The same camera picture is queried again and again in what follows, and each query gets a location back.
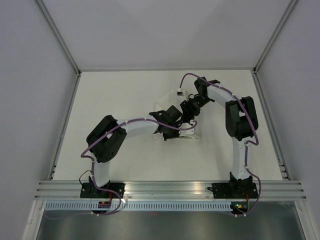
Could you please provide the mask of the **white cloth napkin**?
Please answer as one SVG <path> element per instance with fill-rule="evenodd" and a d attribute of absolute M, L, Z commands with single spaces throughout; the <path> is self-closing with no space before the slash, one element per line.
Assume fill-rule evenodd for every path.
<path fill-rule="evenodd" d="M 177 94 L 176 90 L 170 91 L 167 93 L 165 96 L 162 98 L 158 99 L 157 101 L 154 102 L 154 112 L 161 112 L 161 111 L 167 111 L 171 106 L 174 106 L 181 114 L 183 113 L 180 104 L 187 100 L 188 96 L 185 96 L 185 93 L 188 94 L 188 92 L 182 90 L 182 94 L 179 95 Z M 173 125 L 176 128 L 188 128 L 191 127 L 190 124 L 188 123 L 181 123 L 181 117 L 175 118 L 173 121 Z M 196 135 L 196 129 L 193 128 L 191 130 L 183 130 L 183 131 L 178 131 L 175 132 L 174 129 L 169 129 L 171 131 L 174 131 L 173 133 L 177 133 L 175 138 L 184 138 L 184 139 L 194 139 L 194 140 L 199 140 L 200 137 Z"/>

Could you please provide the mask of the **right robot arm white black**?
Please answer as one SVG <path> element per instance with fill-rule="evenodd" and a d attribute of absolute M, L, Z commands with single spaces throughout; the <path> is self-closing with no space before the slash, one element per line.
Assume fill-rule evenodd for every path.
<path fill-rule="evenodd" d="M 218 80 L 208 81 L 198 77 L 194 86 L 197 94 L 184 100 L 182 123 L 188 123 L 200 114 L 201 108 L 209 102 L 220 104 L 225 109 L 225 128 L 232 140 L 233 163 L 227 184 L 228 193 L 234 198 L 254 190 L 253 176 L 248 172 L 249 145 L 258 145 L 259 127 L 255 103 L 252 97 L 238 97 Z"/>

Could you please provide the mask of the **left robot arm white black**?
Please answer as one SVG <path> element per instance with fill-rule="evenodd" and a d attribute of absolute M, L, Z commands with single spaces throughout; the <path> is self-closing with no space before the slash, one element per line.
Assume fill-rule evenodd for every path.
<path fill-rule="evenodd" d="M 89 157 L 92 158 L 92 193 L 98 198 L 108 195 L 111 160 L 125 140 L 146 134 L 162 134 L 165 140 L 177 137 L 182 118 L 183 113 L 173 105 L 167 110 L 153 111 L 129 120 L 105 116 L 86 137 Z"/>

